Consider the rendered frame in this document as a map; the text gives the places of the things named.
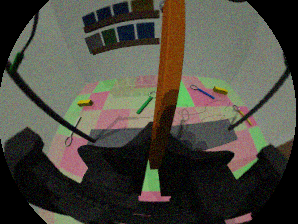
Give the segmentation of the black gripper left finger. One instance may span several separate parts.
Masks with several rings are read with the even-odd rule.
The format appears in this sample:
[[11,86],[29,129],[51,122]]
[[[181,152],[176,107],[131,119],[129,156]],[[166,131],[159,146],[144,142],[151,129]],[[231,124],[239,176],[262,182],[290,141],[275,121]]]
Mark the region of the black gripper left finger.
[[152,133],[153,123],[149,123],[124,147],[102,148],[89,144],[77,148],[77,153],[82,163],[85,163],[88,168],[134,177],[136,192],[138,196],[141,196],[146,168],[148,168]]

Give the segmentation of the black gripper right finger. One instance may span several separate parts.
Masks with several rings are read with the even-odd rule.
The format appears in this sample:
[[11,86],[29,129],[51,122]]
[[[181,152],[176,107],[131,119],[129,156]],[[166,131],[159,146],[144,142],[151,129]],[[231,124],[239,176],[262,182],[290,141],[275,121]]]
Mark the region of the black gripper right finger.
[[170,133],[168,147],[162,156],[160,168],[157,169],[161,197],[170,196],[170,192],[181,184],[190,172],[230,163],[233,157],[234,152],[230,151],[192,151]]

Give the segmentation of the dark orange long handle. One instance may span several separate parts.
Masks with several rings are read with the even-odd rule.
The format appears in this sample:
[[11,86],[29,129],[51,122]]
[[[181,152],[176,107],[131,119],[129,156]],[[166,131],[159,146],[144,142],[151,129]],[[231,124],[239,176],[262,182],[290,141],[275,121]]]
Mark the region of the dark orange long handle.
[[150,144],[149,169],[160,168],[174,115],[177,109],[177,97],[180,93],[182,61],[185,47],[185,0],[161,0],[162,12],[160,69],[156,88],[156,112]]

